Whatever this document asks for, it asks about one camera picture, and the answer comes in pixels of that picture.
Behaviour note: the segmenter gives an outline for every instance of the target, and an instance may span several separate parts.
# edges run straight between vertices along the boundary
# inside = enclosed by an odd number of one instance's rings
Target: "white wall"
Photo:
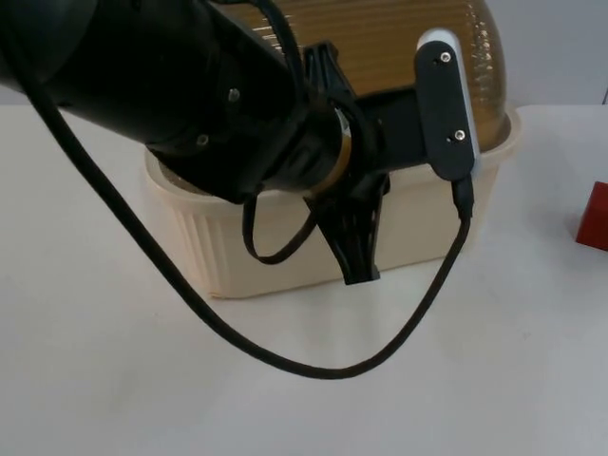
[[[608,0],[486,0],[519,105],[600,104],[608,86]],[[23,99],[0,88],[0,104]]]

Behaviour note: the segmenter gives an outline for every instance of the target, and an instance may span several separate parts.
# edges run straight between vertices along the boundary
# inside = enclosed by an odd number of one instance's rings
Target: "cable connector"
[[[467,178],[453,182],[452,195],[459,219],[461,221],[473,219],[473,207],[475,206],[473,178],[469,175]]]

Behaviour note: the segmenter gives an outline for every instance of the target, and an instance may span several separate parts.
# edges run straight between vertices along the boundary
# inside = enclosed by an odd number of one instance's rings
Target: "white bowl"
[[[500,165],[520,144],[522,125],[508,109],[510,133],[497,148],[484,152],[475,179],[475,217],[469,240],[483,222]],[[249,256],[241,235],[242,207],[177,186],[162,165],[146,153],[145,166],[153,192],[174,220],[182,246],[173,257],[183,259],[193,285],[213,297],[243,298],[291,290],[341,279],[340,268],[318,230],[292,258],[265,266]],[[300,228],[308,209],[298,196],[269,191],[260,195],[256,216],[256,247],[261,255],[279,250]],[[376,264],[381,271],[443,257],[459,220],[451,186],[428,165],[393,173],[385,198]]]

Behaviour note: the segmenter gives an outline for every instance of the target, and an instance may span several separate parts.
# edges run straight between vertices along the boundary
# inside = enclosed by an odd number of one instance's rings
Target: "screw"
[[[231,88],[228,92],[228,101],[230,103],[236,103],[238,100],[240,100],[240,90],[237,88]]]
[[[458,130],[456,133],[454,133],[454,138],[456,139],[456,141],[461,143],[466,139],[466,133],[464,132],[464,130]]]
[[[200,148],[204,148],[209,145],[209,135],[200,135],[197,138],[197,146]]]

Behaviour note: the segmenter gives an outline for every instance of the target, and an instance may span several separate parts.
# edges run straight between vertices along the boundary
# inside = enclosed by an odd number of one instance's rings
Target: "black bracket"
[[[452,44],[431,40],[419,47],[416,87],[363,98],[354,93],[331,43],[304,49],[309,82],[338,102],[352,128],[349,172],[327,196],[334,205],[316,217],[347,285],[380,277],[375,250],[391,171],[429,163],[441,179],[458,181],[473,170],[479,148],[464,64],[457,38],[448,37]],[[307,203],[313,213],[327,205],[323,197]]]

